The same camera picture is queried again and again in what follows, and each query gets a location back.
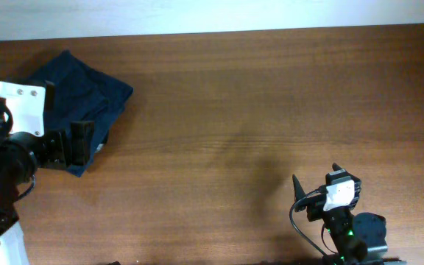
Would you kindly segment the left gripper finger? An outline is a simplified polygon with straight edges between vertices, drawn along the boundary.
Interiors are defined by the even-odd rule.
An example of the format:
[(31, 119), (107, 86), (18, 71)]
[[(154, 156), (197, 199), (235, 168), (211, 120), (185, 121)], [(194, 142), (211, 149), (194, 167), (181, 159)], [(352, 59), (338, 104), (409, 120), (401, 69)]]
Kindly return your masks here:
[(48, 80), (45, 81), (45, 102), (44, 102), (44, 110), (50, 111), (54, 107), (54, 98), (55, 98), (55, 85), (53, 82)]
[(93, 121), (71, 122), (71, 156), (75, 166), (85, 166), (91, 157)]

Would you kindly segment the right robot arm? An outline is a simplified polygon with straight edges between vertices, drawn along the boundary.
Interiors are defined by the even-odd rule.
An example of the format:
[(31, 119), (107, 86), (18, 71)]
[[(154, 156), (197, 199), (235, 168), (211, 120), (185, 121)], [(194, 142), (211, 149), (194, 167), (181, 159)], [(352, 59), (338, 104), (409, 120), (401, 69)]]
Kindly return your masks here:
[[(304, 192), (296, 175), (292, 176), (294, 203), (289, 220), (304, 240), (322, 254), (324, 264), (385, 264), (388, 251), (386, 219), (378, 214), (352, 214), (361, 193), (362, 181), (338, 164), (325, 175), (325, 184)], [(310, 222), (322, 220), (321, 231), (328, 232), (335, 246), (331, 254), (318, 247), (297, 226), (294, 214), (305, 211)]]

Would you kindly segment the navy blue shorts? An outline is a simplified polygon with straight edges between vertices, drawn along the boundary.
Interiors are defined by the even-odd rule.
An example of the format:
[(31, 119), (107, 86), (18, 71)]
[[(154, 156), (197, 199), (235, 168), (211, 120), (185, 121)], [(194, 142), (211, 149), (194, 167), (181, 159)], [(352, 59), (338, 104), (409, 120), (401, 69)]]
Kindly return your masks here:
[(67, 171), (81, 177), (93, 163), (98, 146), (106, 139), (114, 122), (125, 109), (133, 87), (86, 65), (65, 50), (26, 79), (54, 84), (54, 106), (43, 114), (44, 127), (63, 129), (70, 135), (73, 121), (93, 121), (90, 160)]

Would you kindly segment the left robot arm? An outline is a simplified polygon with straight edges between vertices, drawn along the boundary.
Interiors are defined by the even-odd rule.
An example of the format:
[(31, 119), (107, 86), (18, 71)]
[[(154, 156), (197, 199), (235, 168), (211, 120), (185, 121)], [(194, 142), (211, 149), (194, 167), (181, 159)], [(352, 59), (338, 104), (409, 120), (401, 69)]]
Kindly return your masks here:
[(29, 262), (14, 204), (32, 188), (20, 193), (18, 185), (34, 186), (39, 168), (65, 170), (90, 160), (93, 121), (45, 129), (43, 113), (53, 108), (54, 92), (49, 81), (0, 81), (0, 264)]

